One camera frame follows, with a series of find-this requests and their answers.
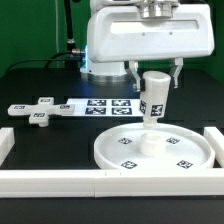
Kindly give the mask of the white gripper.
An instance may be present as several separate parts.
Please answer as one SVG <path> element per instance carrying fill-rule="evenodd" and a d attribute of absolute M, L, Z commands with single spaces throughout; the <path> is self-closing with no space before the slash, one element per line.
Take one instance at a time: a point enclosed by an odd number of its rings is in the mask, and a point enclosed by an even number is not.
<path fill-rule="evenodd" d="M 170 18 L 143 19 L 136 6 L 107 6 L 89 20 L 87 46 L 95 63 L 129 61 L 135 92 L 143 90 L 135 61 L 172 59 L 169 75 L 177 88 L 182 58 L 208 56 L 214 50 L 210 7 L 182 4 Z"/>

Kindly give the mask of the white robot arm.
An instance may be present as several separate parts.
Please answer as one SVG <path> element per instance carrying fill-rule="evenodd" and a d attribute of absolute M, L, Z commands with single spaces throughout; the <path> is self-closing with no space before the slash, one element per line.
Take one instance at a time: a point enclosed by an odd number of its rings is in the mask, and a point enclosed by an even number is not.
<path fill-rule="evenodd" d="M 136 74 L 140 61 L 170 60 L 177 79 L 185 58 L 212 54 L 214 34 L 206 3 L 180 0 L 90 0 L 85 64 L 96 80 Z"/>

